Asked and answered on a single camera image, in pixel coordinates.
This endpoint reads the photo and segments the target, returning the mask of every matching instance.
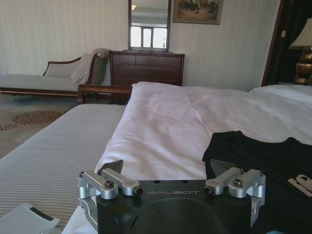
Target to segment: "picture frame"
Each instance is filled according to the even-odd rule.
[[[174,0],[173,23],[220,24],[223,0]]]

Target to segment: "silver metal clamp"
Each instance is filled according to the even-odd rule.
[[[126,196],[140,197],[143,194],[137,180],[128,179],[110,168],[104,169],[101,175],[94,171],[82,172],[77,180],[79,206],[84,209],[87,220],[95,230],[98,230],[97,206],[92,196],[100,195],[105,200],[114,199],[118,196],[118,188]]]
[[[229,187],[229,194],[236,198],[250,195],[252,198],[251,226],[258,218],[259,208],[265,204],[266,176],[258,170],[250,169],[247,173],[232,167],[215,179],[206,180],[204,193],[206,195],[223,194],[224,188]]]

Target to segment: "cream wall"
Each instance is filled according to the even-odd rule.
[[[127,48],[127,2],[0,0],[0,74],[43,74],[49,60]]]
[[[249,91],[261,85],[280,0],[224,0],[220,25],[172,23],[186,55],[184,85]]]
[[[280,0],[224,0],[221,24],[171,23],[184,85],[260,85]],[[128,0],[0,0],[0,74],[42,74],[49,60],[127,48]],[[107,69],[104,83],[109,83]]]

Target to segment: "doorway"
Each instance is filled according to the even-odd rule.
[[[294,83],[302,49],[289,49],[312,18],[312,0],[281,0],[262,86]]]

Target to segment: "patterned carpet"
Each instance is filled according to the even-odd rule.
[[[0,158],[74,106],[70,97],[0,95]]]

